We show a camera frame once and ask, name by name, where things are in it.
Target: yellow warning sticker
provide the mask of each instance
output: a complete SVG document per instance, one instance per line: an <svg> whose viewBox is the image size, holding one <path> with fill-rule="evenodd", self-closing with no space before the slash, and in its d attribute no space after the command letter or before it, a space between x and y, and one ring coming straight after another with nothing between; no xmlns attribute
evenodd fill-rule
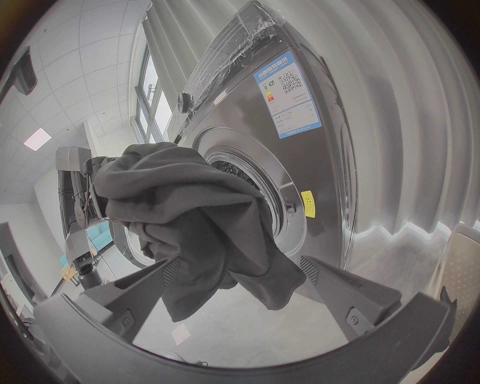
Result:
<svg viewBox="0 0 480 384"><path fill-rule="evenodd" d="M302 192L301 196L305 205L305 216L315 219L315 201L313 200L312 191Z"/></svg>

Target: window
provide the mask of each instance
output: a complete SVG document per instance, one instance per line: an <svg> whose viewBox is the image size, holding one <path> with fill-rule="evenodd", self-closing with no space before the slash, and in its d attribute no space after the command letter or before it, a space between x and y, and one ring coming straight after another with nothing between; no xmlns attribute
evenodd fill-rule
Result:
<svg viewBox="0 0 480 384"><path fill-rule="evenodd" d="M152 57L149 55L142 89L150 107L152 106L152 99L157 81L158 76L156 75L155 67L153 66Z"/></svg>
<svg viewBox="0 0 480 384"><path fill-rule="evenodd" d="M172 111L162 91L152 57L145 52L142 76L137 87L136 122L145 143L167 141L167 127Z"/></svg>

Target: window frame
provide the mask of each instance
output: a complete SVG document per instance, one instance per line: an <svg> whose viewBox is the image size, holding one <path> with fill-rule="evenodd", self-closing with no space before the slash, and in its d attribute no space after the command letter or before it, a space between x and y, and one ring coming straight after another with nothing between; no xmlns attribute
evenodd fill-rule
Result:
<svg viewBox="0 0 480 384"><path fill-rule="evenodd" d="M146 75L149 59L150 59L150 51L148 50L148 47L147 47L145 49L144 58L142 61L141 76L137 86L135 87L135 95L137 97L137 106L136 106L136 113L134 118L135 118L135 122L138 128L139 134L143 139L144 143L150 142L151 137L155 142L158 143L158 142L165 141L155 121L155 113L158 107L160 96L162 95L162 88L160 86L160 81L157 79L157 82L154 88L153 97L152 97L152 106L149 106L147 96L143 89L143 83L145 81L145 75ZM143 125L140 122L140 109L142 110L147 120L146 133L143 131Z"/></svg>

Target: ceiling light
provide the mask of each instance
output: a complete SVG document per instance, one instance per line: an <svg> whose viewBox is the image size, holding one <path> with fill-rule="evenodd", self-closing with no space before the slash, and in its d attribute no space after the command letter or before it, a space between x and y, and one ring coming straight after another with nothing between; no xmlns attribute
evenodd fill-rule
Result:
<svg viewBox="0 0 480 384"><path fill-rule="evenodd" d="M46 133L43 129L39 128L32 136L30 136L24 143L28 148L32 148L36 151L43 144L45 144L52 137Z"/></svg>

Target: plastic wrap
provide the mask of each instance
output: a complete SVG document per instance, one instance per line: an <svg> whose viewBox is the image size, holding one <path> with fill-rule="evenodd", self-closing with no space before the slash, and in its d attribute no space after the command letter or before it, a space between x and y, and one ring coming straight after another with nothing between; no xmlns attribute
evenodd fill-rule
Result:
<svg viewBox="0 0 480 384"><path fill-rule="evenodd" d="M284 18L257 1L247 3L212 41L193 70L183 93L190 96L185 113L173 111L169 131L184 135L199 106L221 85L239 59L247 56L260 39L276 36L275 25Z"/></svg>

